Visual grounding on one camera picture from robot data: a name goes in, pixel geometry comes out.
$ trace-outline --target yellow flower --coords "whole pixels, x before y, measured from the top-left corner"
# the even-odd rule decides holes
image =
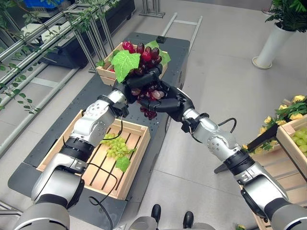
[[[258,147],[255,149],[255,154],[260,154],[262,153],[263,149],[261,147]]]
[[[291,117],[290,117],[290,119],[291,119],[291,120],[295,120],[295,119],[300,119],[300,118],[302,118],[302,117],[303,117],[302,114],[296,114],[296,115],[292,114]]]
[[[288,106],[286,104],[281,104],[278,109],[282,110],[282,109],[286,109],[286,108],[288,108]]]
[[[302,100],[304,100],[305,99],[305,96],[303,96],[303,95],[298,95],[298,96],[295,96],[294,98],[293,98],[293,100],[292,100],[292,102],[298,102],[298,101],[302,101]]]
[[[278,144],[278,142],[277,142],[276,140],[272,140],[272,141],[270,142],[270,145],[272,145],[272,146],[277,145],[277,144]]]
[[[279,120],[279,121],[276,121],[276,124],[278,124],[279,126],[282,126],[284,124],[286,124],[287,122],[285,120]]]
[[[267,131],[267,128],[266,128],[266,127],[261,127],[260,133],[262,134],[262,133],[264,133],[265,131]]]
[[[270,123],[272,120],[272,118],[270,116],[268,116],[265,120],[264,120],[264,123],[268,124]]]

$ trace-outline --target white planter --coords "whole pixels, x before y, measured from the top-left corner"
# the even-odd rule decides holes
[[[275,23],[274,29],[265,43],[261,53],[252,60],[254,66],[260,69],[271,68],[272,61],[275,59],[278,51],[294,33],[295,31],[287,31],[279,28]]]

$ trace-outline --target wooden box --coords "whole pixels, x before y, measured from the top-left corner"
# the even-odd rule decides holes
[[[82,112],[80,111],[70,123],[70,125],[66,128],[64,133],[52,146],[52,148],[42,160],[40,165],[37,167],[38,170],[43,171],[52,159],[52,157],[60,151],[63,146],[63,138],[64,140],[67,140],[69,138],[69,135],[73,130],[75,122],[81,116]],[[119,131],[120,120],[115,119],[114,123],[108,128],[107,133],[117,134]],[[115,175],[118,180],[118,183],[109,196],[115,199],[125,200],[130,186],[133,182],[134,176],[147,148],[150,139],[149,128],[146,126],[141,126],[131,122],[123,121],[123,131],[120,136],[126,139],[126,145],[128,149],[133,149],[135,147],[137,148],[135,152],[130,155],[127,155],[131,163],[126,172],[123,173],[120,169],[115,167],[116,161],[114,158],[106,157],[106,150],[108,149],[108,146],[105,146],[103,144],[98,145],[94,149],[88,163],[94,163],[103,168],[104,170]],[[112,177],[109,173],[106,173],[105,171],[102,171],[93,165],[89,165],[87,167],[82,178],[85,181],[86,188],[105,195],[111,191],[112,187],[116,182],[115,178]]]
[[[287,150],[302,174],[307,178],[307,157],[291,139],[294,133],[302,127],[307,127],[307,115],[304,115],[301,119],[293,120],[283,126],[279,126],[276,137]]]
[[[258,161],[286,190],[290,202],[301,206],[307,205],[307,183],[296,166],[283,149],[277,149],[266,154],[252,156]],[[270,222],[254,214],[260,230],[272,230]]]
[[[114,50],[124,50],[122,46],[122,42],[114,49]],[[98,66],[96,67],[96,70],[98,74],[100,75],[101,80],[103,81],[104,84],[106,85],[111,85],[113,86],[115,80],[116,80],[116,75],[114,72],[110,71],[110,69],[113,68],[113,65],[111,65],[111,62],[109,61],[110,57],[112,57],[113,51],[105,58],[105,66]],[[161,75],[159,76],[159,79],[161,79],[167,69],[167,64],[163,65],[163,70]]]

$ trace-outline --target potted plant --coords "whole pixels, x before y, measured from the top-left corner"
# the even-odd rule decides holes
[[[273,0],[273,13],[266,22],[277,20],[259,56],[252,59],[254,66],[260,69],[272,67],[272,61],[284,43],[296,31],[307,30],[307,0]]]

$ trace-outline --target grape leaf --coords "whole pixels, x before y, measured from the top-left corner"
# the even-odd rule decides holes
[[[118,54],[119,50],[114,50],[112,56],[109,58],[109,61],[112,61],[116,54]]]
[[[151,42],[149,42],[149,43],[147,43],[146,45],[145,45],[145,47],[150,47],[151,49],[153,49],[153,48],[159,48],[159,44],[157,43],[157,41],[156,40],[153,40],[153,41],[151,41]]]
[[[171,60],[171,58],[170,58],[170,56],[168,55],[167,52],[160,50],[159,54],[162,57],[161,65],[165,65],[166,63],[168,63]]]
[[[124,81],[130,70],[139,67],[140,54],[130,54],[127,50],[119,51],[112,59],[112,65],[118,82]]]
[[[115,167],[119,168],[120,170],[125,172],[129,165],[130,165],[129,158],[128,157],[121,157],[121,158],[117,159]]]
[[[101,60],[97,62],[97,66],[101,66],[102,68],[105,66],[105,61]]]

